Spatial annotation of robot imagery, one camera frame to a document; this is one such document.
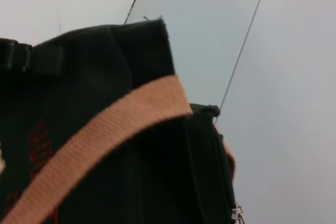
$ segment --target zipper pull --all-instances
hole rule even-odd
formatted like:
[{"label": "zipper pull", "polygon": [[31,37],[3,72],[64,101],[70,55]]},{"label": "zipper pull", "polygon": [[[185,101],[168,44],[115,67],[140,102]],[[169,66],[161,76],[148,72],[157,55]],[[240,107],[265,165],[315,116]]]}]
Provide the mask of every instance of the zipper pull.
[{"label": "zipper pull", "polygon": [[238,221],[239,224],[245,224],[244,221],[244,210],[239,204],[236,204],[236,208],[232,209],[231,219]]}]

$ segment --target fabric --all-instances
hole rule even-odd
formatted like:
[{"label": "fabric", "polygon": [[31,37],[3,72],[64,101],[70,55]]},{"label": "fabric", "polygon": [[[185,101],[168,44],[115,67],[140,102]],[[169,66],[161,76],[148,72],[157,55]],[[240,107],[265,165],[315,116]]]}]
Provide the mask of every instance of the fabric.
[{"label": "fabric", "polygon": [[[0,93],[3,221],[81,128],[138,88],[175,74],[162,20],[76,30],[37,48],[51,45],[65,49],[62,78],[31,76]],[[141,119],[150,111],[144,110]],[[131,119],[124,116],[121,122]],[[43,223],[232,222],[235,198],[227,154],[210,115],[179,116],[134,134],[107,151]],[[98,140],[91,142],[98,146]],[[51,193],[45,186],[41,189]]]}]

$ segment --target backpack strap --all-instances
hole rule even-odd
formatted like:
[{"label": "backpack strap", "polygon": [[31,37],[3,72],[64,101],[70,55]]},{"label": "backpack strap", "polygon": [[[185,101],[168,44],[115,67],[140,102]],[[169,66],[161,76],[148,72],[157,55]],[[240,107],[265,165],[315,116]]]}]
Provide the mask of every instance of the backpack strap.
[{"label": "backpack strap", "polygon": [[157,123],[192,114],[176,75],[151,81],[111,104],[45,165],[1,224],[39,224],[105,156]]}]

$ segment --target backpack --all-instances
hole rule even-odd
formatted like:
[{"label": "backpack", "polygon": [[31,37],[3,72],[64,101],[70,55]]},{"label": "backpack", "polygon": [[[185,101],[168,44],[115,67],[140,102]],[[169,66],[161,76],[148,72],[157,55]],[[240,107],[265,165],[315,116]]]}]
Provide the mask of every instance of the backpack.
[{"label": "backpack", "polygon": [[231,154],[193,113],[162,20],[2,39],[0,69],[1,224],[241,220]]}]

